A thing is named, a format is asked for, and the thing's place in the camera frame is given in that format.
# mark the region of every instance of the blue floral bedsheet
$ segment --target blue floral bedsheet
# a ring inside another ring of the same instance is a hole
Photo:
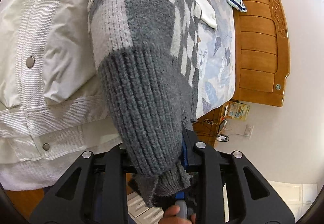
[[[208,0],[217,29],[199,23],[200,42],[197,118],[229,101],[235,89],[235,32],[232,7],[226,0]]]

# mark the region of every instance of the white door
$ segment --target white door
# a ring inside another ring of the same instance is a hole
[[[317,197],[317,184],[290,184],[268,181],[298,221]]]

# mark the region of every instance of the white jacket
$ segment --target white jacket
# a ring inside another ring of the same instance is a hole
[[[120,143],[96,76],[88,1],[0,2],[5,189],[52,185],[83,150],[104,152]]]

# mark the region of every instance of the gray knit sweater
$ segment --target gray knit sweater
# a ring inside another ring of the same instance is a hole
[[[181,122],[196,119],[195,0],[90,0],[89,29],[103,92],[146,204],[190,185]]]

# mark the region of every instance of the wooden floor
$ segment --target wooden floor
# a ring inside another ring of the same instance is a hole
[[[132,175],[126,174],[127,183],[131,180]],[[132,193],[133,190],[127,186],[127,195]],[[33,212],[35,207],[44,197],[43,189],[28,190],[28,191],[9,191],[6,190],[7,196],[14,204],[16,209],[20,212],[25,219],[29,219],[30,214]]]

